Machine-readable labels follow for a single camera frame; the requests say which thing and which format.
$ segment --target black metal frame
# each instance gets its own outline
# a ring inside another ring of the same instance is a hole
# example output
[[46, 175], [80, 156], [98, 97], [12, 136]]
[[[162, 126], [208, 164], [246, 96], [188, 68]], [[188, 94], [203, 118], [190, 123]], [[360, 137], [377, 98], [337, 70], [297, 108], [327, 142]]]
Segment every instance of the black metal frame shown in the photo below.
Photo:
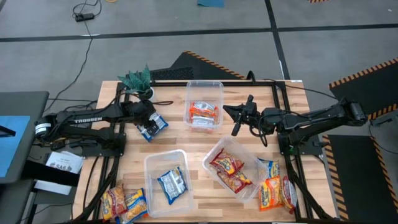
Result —
[[[280, 103], [279, 103], [279, 97], [278, 97], [278, 92], [277, 89], [279, 88], [281, 93], [282, 93], [282, 99], [284, 102], [284, 107], [285, 110], [289, 110], [290, 111], [290, 105], [289, 105], [289, 99], [287, 96], [287, 92], [286, 92], [286, 85], [285, 85], [285, 81], [276, 81], [276, 82], [257, 82], [256, 78], [254, 76], [254, 74], [252, 73], [252, 71], [250, 71], [248, 73], [248, 76], [246, 78], [247, 80], [250, 80], [250, 82], [248, 81], [241, 81], [241, 82], [222, 82], [222, 84], [224, 86], [269, 86], [271, 87], [272, 90], [272, 97], [274, 99], [274, 104], [276, 108], [280, 108]], [[154, 87], [165, 87], [165, 86], [186, 86], [187, 82], [156, 82], [155, 80], [152, 81], [152, 86]], [[118, 83], [118, 87], [117, 87], [117, 91], [116, 91], [116, 95], [120, 94], [121, 91], [123, 90], [123, 86], [121, 83]], [[124, 97], [124, 101], [128, 101], [129, 100], [129, 95], [125, 94]], [[119, 132], [122, 133], [124, 132], [124, 124], [120, 125], [119, 128]], [[290, 156], [287, 153], [284, 152], [288, 152], [289, 149], [287, 149], [288, 146], [286, 146], [283, 143], [283, 139], [279, 138], [279, 143], [280, 143], [280, 151], [281, 154], [284, 154], [285, 156], [285, 163], [286, 166], [291, 166], [291, 161], [290, 161]], [[99, 186], [102, 186], [105, 178], [106, 178], [106, 173], [108, 170], [108, 163], [109, 163], [109, 158], [105, 157], [104, 161], [103, 161], [103, 165], [101, 168], [101, 176], [99, 178]], [[118, 171], [118, 164], [119, 164], [119, 158], [115, 157], [114, 158], [114, 163], [117, 163], [116, 165], [114, 164], [113, 167], [116, 168], [116, 170], [111, 170], [117, 172]], [[298, 181], [300, 181], [300, 188], [304, 187], [305, 189], [307, 189], [307, 183], [305, 181], [305, 174], [304, 174], [304, 169], [303, 169], [303, 164], [302, 164], [302, 160], [300, 157], [300, 153], [297, 153], [295, 155], [295, 163], [297, 166], [297, 171], [298, 171], [298, 175], [296, 175], [296, 177], [293, 177], [290, 173], [288, 173], [288, 177], [289, 180], [292, 183], [296, 183], [297, 181], [297, 177], [298, 177]], [[116, 178], [113, 179], [112, 183], [111, 183], [111, 187], [114, 187], [116, 183]], [[312, 213], [312, 207], [311, 207], [311, 203], [316, 203], [315, 199], [311, 196], [311, 195], [307, 195], [307, 194], [303, 194], [303, 200], [304, 200], [304, 205], [305, 205], [305, 210], [307, 213], [307, 217], [306, 218], [302, 218], [301, 217], [301, 213], [300, 213], [300, 206], [297, 204], [297, 208], [295, 209], [295, 219], [296, 222], [307, 222], [307, 223], [319, 223], [319, 222], [325, 222], [325, 223], [335, 223], [335, 222], [340, 222], [339, 220], [320, 220], [320, 219], [314, 219], [313, 218], [313, 213]], [[96, 208], [95, 208], [95, 212], [94, 212], [94, 217], [93, 219], [98, 219], [99, 217], [99, 213], [100, 213], [100, 206], [101, 206], [101, 202], [98, 202]]]

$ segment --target butcher block tabletop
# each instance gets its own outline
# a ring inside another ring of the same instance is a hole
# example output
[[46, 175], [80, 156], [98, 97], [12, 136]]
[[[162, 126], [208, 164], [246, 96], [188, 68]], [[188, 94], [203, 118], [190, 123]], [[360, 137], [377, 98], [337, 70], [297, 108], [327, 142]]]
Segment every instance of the butcher block tabletop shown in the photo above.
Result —
[[[105, 81], [102, 83], [98, 97], [97, 108], [105, 107], [115, 96], [117, 81]], [[286, 84], [303, 87], [301, 82], [286, 80]], [[228, 114], [223, 112], [223, 125], [213, 133], [191, 132], [183, 122], [185, 107], [185, 87], [154, 87], [155, 101], [169, 101], [174, 103], [168, 106], [155, 105], [159, 114], [168, 122], [169, 127], [158, 134], [151, 143], [148, 143], [133, 124], [127, 124], [126, 148], [124, 155], [120, 158], [117, 180], [124, 183], [125, 192], [145, 187], [144, 181], [144, 159], [145, 157], [159, 152], [174, 149], [182, 149], [187, 153], [188, 166], [193, 187], [194, 209], [185, 214], [176, 214], [171, 217], [151, 218], [147, 217], [138, 222], [283, 222], [295, 221], [294, 214], [290, 214], [284, 207], [274, 208], [268, 211], [259, 211], [259, 198], [256, 195], [248, 203], [238, 202], [234, 195], [224, 189], [216, 180], [212, 179], [202, 167], [202, 159], [223, 137], [230, 136], [234, 123]], [[298, 113], [309, 111], [307, 97], [304, 90], [287, 88], [290, 110]], [[224, 86], [224, 105], [240, 105], [245, 103], [248, 96], [254, 96], [257, 109], [261, 112], [264, 108], [274, 107], [272, 90], [269, 86]], [[279, 92], [280, 105], [283, 107], [282, 95]], [[130, 96], [131, 101], [137, 98]], [[99, 129], [109, 126], [106, 122], [97, 122], [93, 128]], [[243, 145], [255, 156], [265, 160], [279, 161], [281, 177], [287, 175], [284, 158], [279, 154], [277, 136], [267, 136], [268, 147], [264, 147], [259, 138], [249, 132], [249, 127], [242, 125], [239, 134], [234, 139]], [[81, 169], [73, 214], [75, 216], [82, 212], [83, 197], [86, 190], [87, 180], [95, 158], [89, 157], [84, 160]], [[96, 163], [91, 177], [86, 206], [93, 198], [98, 189], [101, 166], [103, 158], [100, 157]], [[302, 156], [303, 169], [307, 181], [307, 187], [311, 194], [323, 209], [331, 216], [336, 215], [333, 206], [328, 180], [323, 164], [314, 156]], [[302, 217], [305, 215], [305, 207], [302, 202], [302, 194], [297, 192], [299, 204], [301, 204]]]

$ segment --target power adapter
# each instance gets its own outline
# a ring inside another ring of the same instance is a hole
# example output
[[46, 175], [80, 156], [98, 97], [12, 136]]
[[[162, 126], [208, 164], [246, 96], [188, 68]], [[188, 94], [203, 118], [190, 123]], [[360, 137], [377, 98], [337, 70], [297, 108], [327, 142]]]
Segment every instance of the power adapter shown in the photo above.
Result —
[[76, 22], [87, 21], [87, 20], [90, 20], [90, 19], [94, 19], [94, 14], [92, 14], [92, 13], [76, 14], [76, 16], [75, 16]]

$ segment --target plant pot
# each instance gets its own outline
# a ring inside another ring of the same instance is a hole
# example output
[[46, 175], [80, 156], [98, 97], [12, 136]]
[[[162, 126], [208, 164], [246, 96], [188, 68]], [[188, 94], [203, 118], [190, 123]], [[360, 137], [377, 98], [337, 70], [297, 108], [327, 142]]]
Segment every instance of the plant pot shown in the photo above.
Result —
[[155, 99], [155, 90], [151, 87], [149, 94], [139, 94], [138, 98], [140, 100], [149, 100], [153, 101]]

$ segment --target gray floor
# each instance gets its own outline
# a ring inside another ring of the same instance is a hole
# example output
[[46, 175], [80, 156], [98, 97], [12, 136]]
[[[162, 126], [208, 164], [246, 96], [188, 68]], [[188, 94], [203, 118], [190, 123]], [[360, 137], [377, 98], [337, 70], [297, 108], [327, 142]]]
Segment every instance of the gray floor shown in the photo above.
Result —
[[[0, 12], [0, 38], [85, 35], [84, 24], [72, 19], [72, 7], [81, 2], [84, 1], [8, 0]], [[222, 9], [197, 7], [195, 3], [196, 0], [119, 0], [115, 4], [103, 1], [101, 15], [87, 24], [92, 34], [271, 26], [263, 0], [225, 0]], [[271, 3], [278, 27], [398, 21], [396, 0], [329, 0], [317, 4], [307, 0], [271, 0]], [[85, 11], [92, 12], [90, 7]], [[325, 93], [330, 93], [328, 84], [331, 81], [398, 56], [398, 28], [283, 32], [279, 35], [291, 79], [303, 80], [307, 88]], [[54, 97], [75, 78], [88, 42], [0, 42], [0, 91], [47, 90]], [[194, 51], [242, 74], [253, 70], [257, 78], [282, 78], [270, 32], [95, 39], [81, 77], [61, 97], [94, 100], [103, 80], [115, 80], [129, 69], [143, 69], [146, 63], [151, 69], [169, 67], [183, 50]], [[334, 103], [315, 93], [307, 93], [307, 97], [313, 110]], [[75, 104], [56, 102], [51, 111]], [[397, 123], [372, 131], [380, 144], [398, 152], [398, 141], [394, 140], [398, 139]], [[342, 127], [329, 133], [368, 135], [368, 127]], [[32, 151], [36, 157], [43, 153], [41, 149]], [[397, 191], [398, 156], [383, 154]], [[69, 206], [49, 208], [36, 215], [34, 223], [63, 222], [69, 216]]]

